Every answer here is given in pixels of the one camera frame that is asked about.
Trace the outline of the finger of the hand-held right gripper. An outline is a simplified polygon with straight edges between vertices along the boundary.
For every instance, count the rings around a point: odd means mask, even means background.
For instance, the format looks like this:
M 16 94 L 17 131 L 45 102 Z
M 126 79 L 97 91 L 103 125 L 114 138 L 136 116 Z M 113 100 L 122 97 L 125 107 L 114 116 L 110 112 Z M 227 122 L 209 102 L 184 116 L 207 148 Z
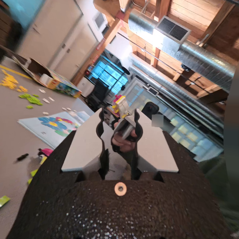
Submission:
M 127 115 L 122 119 L 124 122 L 124 126 L 122 128 L 123 131 L 126 131 L 129 127 L 131 128 L 131 130 L 135 130 L 136 122 L 134 118 L 134 115 Z
M 123 126 L 124 126 L 124 122 L 122 119 L 120 119 L 120 122 L 114 129 L 114 135 L 117 132 L 120 132 L 123 140 L 134 140 L 134 138 L 131 136 L 131 132 L 132 132 L 131 128 L 129 127 L 129 128 L 127 128 L 126 131 L 123 131 L 123 129 L 122 129 Z

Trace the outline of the pink white lego assembly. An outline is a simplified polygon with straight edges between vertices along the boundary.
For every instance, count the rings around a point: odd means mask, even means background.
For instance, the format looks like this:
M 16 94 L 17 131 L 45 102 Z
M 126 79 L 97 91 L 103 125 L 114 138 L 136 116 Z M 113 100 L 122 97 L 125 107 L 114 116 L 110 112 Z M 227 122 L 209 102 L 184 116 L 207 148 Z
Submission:
M 112 104 L 113 113 L 121 119 L 124 119 L 129 114 L 129 105 L 125 96 L 115 95 L 115 99 Z

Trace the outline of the pink lego part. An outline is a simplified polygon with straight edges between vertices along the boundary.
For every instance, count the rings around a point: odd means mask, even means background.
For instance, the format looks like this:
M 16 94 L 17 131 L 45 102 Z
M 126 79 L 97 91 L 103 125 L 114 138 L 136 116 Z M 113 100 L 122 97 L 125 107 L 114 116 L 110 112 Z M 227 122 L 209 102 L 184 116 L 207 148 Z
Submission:
M 37 155 L 40 160 L 43 160 L 43 159 L 47 159 L 52 152 L 53 150 L 49 148 L 43 148 L 43 149 L 39 148 Z

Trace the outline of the pile of lime lego pieces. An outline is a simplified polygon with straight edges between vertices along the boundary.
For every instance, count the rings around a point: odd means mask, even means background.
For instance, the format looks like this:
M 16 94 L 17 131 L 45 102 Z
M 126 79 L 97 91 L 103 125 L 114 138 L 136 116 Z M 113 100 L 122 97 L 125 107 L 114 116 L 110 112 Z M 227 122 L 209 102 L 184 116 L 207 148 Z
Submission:
M 43 105 L 38 98 L 36 98 L 35 96 L 30 95 L 28 93 L 20 94 L 18 97 L 21 99 L 26 99 L 30 104 L 34 104 L 34 105 L 38 105 L 38 106 Z

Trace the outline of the colourful lego box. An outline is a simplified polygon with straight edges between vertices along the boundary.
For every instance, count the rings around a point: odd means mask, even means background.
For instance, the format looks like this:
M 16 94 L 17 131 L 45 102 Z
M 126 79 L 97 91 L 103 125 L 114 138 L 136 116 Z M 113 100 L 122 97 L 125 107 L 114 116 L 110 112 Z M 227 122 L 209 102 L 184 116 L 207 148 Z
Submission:
M 74 98 L 78 98 L 82 94 L 82 91 L 80 91 L 66 78 L 61 75 L 58 75 L 56 72 L 48 69 L 34 59 L 25 59 L 19 55 L 13 55 L 12 59 L 29 76 L 31 76 L 37 83 L 41 84 L 42 86 L 62 94 L 72 96 Z

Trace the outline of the pile of yellow lego pieces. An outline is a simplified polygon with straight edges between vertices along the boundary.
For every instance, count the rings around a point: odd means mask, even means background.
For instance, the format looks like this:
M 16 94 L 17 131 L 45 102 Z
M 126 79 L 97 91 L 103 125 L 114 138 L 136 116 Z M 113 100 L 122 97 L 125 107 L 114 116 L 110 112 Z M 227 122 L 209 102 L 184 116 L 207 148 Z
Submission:
M 28 92 L 28 89 L 24 88 L 23 86 L 20 86 L 18 81 L 12 75 L 8 74 L 5 70 L 2 70 L 2 72 L 4 73 L 4 78 L 0 82 L 1 86 L 7 87 L 17 92 Z

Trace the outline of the person's right hand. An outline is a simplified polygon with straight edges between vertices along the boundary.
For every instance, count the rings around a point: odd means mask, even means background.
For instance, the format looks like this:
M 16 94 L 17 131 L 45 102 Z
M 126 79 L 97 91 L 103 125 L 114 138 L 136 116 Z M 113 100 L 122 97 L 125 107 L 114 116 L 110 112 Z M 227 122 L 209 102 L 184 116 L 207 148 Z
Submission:
M 111 145 L 114 152 L 127 153 L 133 151 L 135 148 L 135 142 L 123 139 L 122 132 L 115 132 L 111 139 Z

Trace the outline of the flower instruction booklet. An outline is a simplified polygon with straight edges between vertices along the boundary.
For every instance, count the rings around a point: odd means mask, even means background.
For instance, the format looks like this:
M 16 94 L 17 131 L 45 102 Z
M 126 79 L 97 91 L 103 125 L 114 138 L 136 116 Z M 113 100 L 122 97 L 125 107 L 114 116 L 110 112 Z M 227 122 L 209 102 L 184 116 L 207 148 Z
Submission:
M 55 149 L 74 130 L 90 118 L 85 111 L 60 112 L 36 118 L 18 120 L 18 123 Z

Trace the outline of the black office chair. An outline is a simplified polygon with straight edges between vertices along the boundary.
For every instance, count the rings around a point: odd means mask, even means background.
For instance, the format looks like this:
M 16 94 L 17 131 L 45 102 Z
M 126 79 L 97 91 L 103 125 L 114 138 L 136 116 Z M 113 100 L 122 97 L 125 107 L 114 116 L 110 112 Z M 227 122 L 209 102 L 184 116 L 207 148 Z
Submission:
M 96 112 L 103 103 L 108 92 L 109 85 L 104 83 L 101 79 L 97 79 L 93 91 L 87 97 L 87 105 Z

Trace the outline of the white cabinet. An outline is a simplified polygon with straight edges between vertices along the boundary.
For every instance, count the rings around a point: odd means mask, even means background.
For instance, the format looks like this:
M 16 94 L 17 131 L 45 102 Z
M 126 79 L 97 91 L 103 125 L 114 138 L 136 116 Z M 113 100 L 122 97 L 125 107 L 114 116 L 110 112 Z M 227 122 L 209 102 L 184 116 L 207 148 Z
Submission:
M 76 87 L 81 91 L 81 96 L 86 98 L 94 90 L 95 85 L 88 78 L 83 77 Z

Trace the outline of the green plastic bag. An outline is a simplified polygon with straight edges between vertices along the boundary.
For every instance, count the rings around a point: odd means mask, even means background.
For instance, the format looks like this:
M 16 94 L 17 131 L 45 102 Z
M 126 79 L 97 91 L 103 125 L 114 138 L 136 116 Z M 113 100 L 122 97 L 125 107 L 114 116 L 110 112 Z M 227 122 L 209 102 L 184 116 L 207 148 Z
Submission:
M 9 201 L 10 201 L 10 198 L 6 195 L 0 197 L 0 208 L 3 207 Z

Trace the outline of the beige double door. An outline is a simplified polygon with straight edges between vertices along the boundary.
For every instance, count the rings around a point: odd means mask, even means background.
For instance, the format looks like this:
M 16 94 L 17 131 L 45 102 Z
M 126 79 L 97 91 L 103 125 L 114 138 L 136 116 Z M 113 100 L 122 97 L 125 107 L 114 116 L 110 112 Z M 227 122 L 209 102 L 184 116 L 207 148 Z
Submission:
M 47 0 L 17 53 L 71 80 L 98 43 L 92 0 Z

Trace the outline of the narrow silver ceiling duct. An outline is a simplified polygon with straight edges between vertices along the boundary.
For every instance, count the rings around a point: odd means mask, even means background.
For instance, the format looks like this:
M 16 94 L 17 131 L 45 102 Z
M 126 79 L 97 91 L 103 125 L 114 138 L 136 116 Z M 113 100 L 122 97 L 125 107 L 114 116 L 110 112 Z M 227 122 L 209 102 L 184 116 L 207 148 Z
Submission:
M 224 138 L 224 123 L 221 118 L 209 109 L 202 101 L 193 94 L 179 86 L 172 79 L 164 76 L 151 65 L 143 61 L 133 53 L 130 53 L 128 60 L 131 62 L 129 69 L 137 76 L 161 92 L 176 105 L 180 106 L 185 112 L 199 121 L 210 131 Z

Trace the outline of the large silver ceiling duct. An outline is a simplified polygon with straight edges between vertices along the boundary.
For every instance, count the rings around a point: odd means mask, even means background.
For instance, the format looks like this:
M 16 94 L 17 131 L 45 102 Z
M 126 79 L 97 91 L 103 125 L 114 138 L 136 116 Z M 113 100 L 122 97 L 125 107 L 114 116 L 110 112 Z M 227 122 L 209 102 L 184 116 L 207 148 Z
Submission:
M 155 30 L 158 23 L 136 9 L 129 14 L 130 31 L 229 93 L 236 70 L 234 66 L 188 39 L 179 44 L 164 36 Z

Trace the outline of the white wall vent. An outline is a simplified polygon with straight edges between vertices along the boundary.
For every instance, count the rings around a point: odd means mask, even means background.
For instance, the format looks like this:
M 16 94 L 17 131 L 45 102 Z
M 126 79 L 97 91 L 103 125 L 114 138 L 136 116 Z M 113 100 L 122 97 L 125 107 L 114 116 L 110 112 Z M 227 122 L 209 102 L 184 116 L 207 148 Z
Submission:
M 105 15 L 101 12 L 97 12 L 92 20 L 98 31 L 103 31 L 108 23 Z

